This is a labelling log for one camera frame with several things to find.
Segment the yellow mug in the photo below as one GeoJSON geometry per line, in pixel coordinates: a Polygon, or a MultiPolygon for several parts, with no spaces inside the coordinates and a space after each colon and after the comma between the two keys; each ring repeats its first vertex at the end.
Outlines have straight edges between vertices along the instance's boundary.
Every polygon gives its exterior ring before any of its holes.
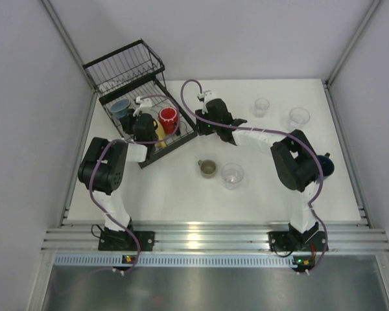
{"type": "Polygon", "coordinates": [[[155,144],[155,147],[159,149],[166,148],[167,147],[166,142],[163,140],[166,138],[167,135],[163,129],[163,126],[159,121],[154,120],[154,127],[156,130],[156,135],[158,136],[157,141],[159,141],[159,143],[155,144]]]}

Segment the blue ceramic jug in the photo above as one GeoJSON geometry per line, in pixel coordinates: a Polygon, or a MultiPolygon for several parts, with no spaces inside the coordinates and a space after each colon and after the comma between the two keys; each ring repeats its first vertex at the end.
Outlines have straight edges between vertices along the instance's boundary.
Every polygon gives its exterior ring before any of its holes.
{"type": "Polygon", "coordinates": [[[128,108],[130,106],[130,101],[128,99],[118,100],[113,103],[110,107],[110,113],[118,121],[127,115],[128,108]]]}

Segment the red mug black handle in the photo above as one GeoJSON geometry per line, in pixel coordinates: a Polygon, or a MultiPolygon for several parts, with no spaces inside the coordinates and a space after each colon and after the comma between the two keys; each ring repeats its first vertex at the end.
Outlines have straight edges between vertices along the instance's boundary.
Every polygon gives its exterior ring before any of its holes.
{"type": "Polygon", "coordinates": [[[178,110],[164,107],[158,113],[158,119],[166,134],[171,135],[179,127],[178,110]]]}

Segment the black wire dish rack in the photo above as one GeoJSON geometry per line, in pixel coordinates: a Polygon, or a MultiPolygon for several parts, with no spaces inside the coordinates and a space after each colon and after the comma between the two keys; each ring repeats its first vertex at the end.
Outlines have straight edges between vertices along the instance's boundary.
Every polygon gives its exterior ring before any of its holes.
{"type": "Polygon", "coordinates": [[[125,139],[129,139],[130,135],[123,131],[121,123],[110,112],[114,103],[127,99],[130,101],[130,107],[136,109],[136,97],[165,95],[165,98],[152,99],[153,107],[149,113],[155,119],[158,118],[161,109],[179,107],[178,134],[165,141],[165,148],[156,146],[149,160],[139,165],[141,168],[149,166],[197,136],[195,123],[167,89],[163,74],[165,65],[162,59],[144,40],[125,45],[82,67],[92,82],[94,90],[99,94],[99,102],[105,115],[110,118],[116,132],[125,139]]]}

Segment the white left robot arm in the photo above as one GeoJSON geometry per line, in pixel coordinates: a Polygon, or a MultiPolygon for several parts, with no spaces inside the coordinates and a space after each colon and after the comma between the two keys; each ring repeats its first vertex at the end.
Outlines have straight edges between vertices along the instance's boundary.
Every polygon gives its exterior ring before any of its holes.
{"type": "Polygon", "coordinates": [[[132,139],[112,141],[92,138],[78,169],[78,180],[85,184],[91,200],[102,211],[104,226],[92,225],[99,230],[99,251],[152,251],[155,232],[136,231],[127,213],[120,186],[126,160],[144,162],[158,140],[157,122],[148,113],[134,115],[128,109],[120,118],[123,130],[132,139]]]}

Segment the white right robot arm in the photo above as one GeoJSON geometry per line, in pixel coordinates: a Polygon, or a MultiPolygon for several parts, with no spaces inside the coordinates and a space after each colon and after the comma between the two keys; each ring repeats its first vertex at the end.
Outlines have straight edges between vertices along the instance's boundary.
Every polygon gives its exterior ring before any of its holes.
{"type": "Polygon", "coordinates": [[[301,250],[325,254],[327,228],[313,203],[321,193],[324,179],[335,169],[329,155],[317,155],[301,130],[286,133],[248,127],[246,120],[233,118],[226,103],[212,92],[200,93],[198,100],[202,108],[193,115],[199,135],[215,133],[225,143],[269,152],[281,184],[300,194],[292,203],[288,230],[270,232],[271,250],[280,257],[301,250]]]}

